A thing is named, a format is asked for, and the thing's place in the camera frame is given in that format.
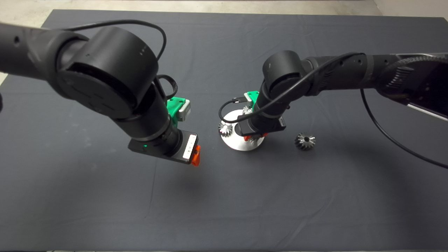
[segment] gear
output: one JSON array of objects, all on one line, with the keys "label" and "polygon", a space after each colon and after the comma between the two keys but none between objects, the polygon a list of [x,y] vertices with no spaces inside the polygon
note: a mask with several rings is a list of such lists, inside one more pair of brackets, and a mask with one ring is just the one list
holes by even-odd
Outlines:
[{"label": "gear", "polygon": [[233,131],[233,126],[230,123],[221,122],[218,126],[218,131],[223,137],[228,137]]},{"label": "gear", "polygon": [[243,115],[247,115],[247,114],[250,114],[250,113],[252,113],[252,108],[244,106],[244,108],[243,108]]},{"label": "gear", "polygon": [[316,137],[313,135],[307,135],[300,133],[294,140],[296,147],[305,151],[313,148],[316,144]]}]

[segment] white label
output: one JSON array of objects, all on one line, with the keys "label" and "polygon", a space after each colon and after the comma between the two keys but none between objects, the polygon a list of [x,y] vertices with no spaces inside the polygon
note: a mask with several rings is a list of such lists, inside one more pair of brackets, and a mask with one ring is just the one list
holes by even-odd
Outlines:
[{"label": "white label", "polygon": [[286,124],[285,124],[285,122],[284,122],[284,120],[283,120],[283,117],[280,117],[280,118],[279,118],[279,122],[280,122],[280,125],[281,125],[282,127],[285,127],[285,126],[286,126]]},{"label": "white label", "polygon": [[196,137],[197,137],[196,135],[190,135],[190,137],[188,138],[183,158],[190,159],[191,153],[193,152],[194,143],[196,142]]}]

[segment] black tablecloth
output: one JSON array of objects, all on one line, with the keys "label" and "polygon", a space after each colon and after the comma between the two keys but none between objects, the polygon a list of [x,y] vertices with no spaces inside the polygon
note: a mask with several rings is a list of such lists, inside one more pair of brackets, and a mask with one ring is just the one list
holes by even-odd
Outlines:
[{"label": "black tablecloth", "polygon": [[[253,152],[228,148],[217,133],[219,106],[258,90],[271,54],[447,52],[444,19],[55,10],[44,27],[123,18],[166,30],[159,73],[192,102],[179,127],[199,134],[201,166],[133,153],[109,118],[44,82],[8,76],[0,250],[448,249],[448,171],[384,138],[359,91],[293,102],[287,129]],[[159,50],[157,31],[122,27]],[[445,122],[367,96],[393,136],[448,163]],[[303,131],[317,137],[310,152],[293,144]]]}]

